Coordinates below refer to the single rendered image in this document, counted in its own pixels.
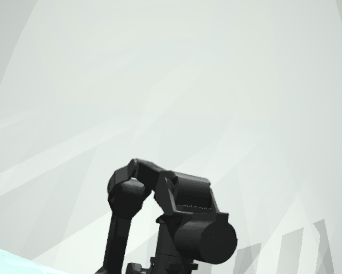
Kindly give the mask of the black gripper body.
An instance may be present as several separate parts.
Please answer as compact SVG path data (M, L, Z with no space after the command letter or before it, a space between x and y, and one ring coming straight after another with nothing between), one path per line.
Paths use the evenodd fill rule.
M155 257L150 257L150 263L154 264L152 274L191 274L198 269L198 264L193 259L155 252Z

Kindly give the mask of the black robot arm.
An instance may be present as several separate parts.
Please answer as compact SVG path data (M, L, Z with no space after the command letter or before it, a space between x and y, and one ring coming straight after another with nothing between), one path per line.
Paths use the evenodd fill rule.
M210 186L208 178L166 170L140 158L115 170L107 185L112 216L104 261L95 274L122 274L131 220L152 191L163 210L155 220L160 224L157 253L214 265L229 260L238 238Z

